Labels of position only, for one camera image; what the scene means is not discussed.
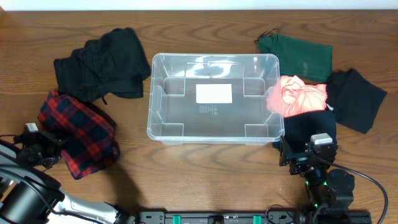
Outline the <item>clear plastic storage bin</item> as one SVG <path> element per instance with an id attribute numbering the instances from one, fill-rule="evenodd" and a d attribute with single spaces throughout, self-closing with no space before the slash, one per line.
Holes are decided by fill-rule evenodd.
<path id="1" fill-rule="evenodd" d="M 273 54 L 156 54 L 147 135 L 164 144 L 277 142 L 284 118 L 267 99 L 279 79 Z M 197 84 L 231 84 L 233 102 L 196 103 Z"/>

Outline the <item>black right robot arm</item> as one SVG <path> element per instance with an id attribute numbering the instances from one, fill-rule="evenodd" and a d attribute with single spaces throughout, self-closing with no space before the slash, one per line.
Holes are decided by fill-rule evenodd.
<path id="1" fill-rule="evenodd" d="M 346 210 L 353 202 L 354 177 L 342 169 L 329 170 L 335 161 L 337 145 L 327 134 L 314 134 L 295 150 L 280 139 L 280 166 L 289 166 L 291 175 L 305 179 L 305 190 L 312 214 L 326 210 Z"/>

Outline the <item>red navy plaid shirt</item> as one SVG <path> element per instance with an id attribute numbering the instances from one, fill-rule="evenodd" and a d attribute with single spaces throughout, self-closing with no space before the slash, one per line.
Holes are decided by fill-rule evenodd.
<path id="1" fill-rule="evenodd" d="M 120 157 L 116 123 L 91 103 L 52 90 L 38 120 L 46 131 L 66 140 L 60 153 L 75 180 L 109 167 Z"/>

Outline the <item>black garment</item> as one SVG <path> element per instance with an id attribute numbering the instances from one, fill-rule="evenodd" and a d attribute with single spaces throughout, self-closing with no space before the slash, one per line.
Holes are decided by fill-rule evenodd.
<path id="1" fill-rule="evenodd" d="M 144 96 L 143 81 L 151 69 L 141 42 L 132 28 L 114 29 L 88 40 L 67 58 L 53 61 L 60 93 L 85 103 L 111 93 L 120 98 Z"/>

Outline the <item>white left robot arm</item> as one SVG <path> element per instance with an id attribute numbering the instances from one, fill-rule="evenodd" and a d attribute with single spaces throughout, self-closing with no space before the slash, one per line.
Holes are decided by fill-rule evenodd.
<path id="1" fill-rule="evenodd" d="M 87 202 L 63 192 L 60 183 L 36 166 L 52 167 L 61 139 L 24 131 L 1 141 L 1 223 L 135 223 L 116 205 Z"/>

